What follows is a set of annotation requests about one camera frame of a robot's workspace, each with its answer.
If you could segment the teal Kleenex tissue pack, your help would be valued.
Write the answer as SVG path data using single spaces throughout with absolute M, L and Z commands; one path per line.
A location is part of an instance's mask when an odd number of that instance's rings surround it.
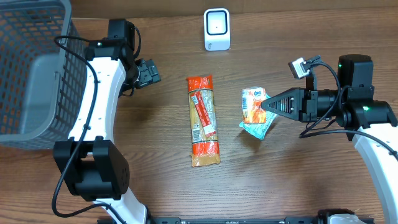
M 263 140 L 277 114 L 262 109 L 261 103 L 269 98 L 262 87 L 251 87 L 242 90 L 243 121 L 239 124 L 247 133 Z

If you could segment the orange spaghetti package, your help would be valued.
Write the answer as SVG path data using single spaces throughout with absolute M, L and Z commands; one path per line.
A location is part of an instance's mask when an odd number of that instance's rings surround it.
M 192 166 L 219 164 L 220 145 L 214 104 L 213 77 L 188 77 L 188 102 L 192 132 Z

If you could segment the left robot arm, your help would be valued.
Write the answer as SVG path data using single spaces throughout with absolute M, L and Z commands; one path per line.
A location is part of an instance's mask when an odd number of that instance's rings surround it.
M 107 37 L 89 41 L 83 55 L 65 51 L 86 65 L 86 84 L 68 139 L 53 147 L 61 172 L 52 197 L 53 213 L 68 218 L 101 207 L 112 223 L 154 223 L 129 187 L 129 164 L 113 134 L 119 97 L 161 80 L 154 61 L 138 57 L 139 29 L 126 19 L 111 19 Z

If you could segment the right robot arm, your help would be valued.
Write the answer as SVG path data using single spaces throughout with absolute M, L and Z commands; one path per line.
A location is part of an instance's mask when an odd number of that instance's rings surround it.
M 289 63 L 304 88 L 291 88 L 261 103 L 262 109 L 306 123 L 300 138 L 345 134 L 359 152 L 376 188 L 386 223 L 397 223 L 397 117 L 374 99 L 373 61 L 348 54 L 338 69 L 319 55 Z

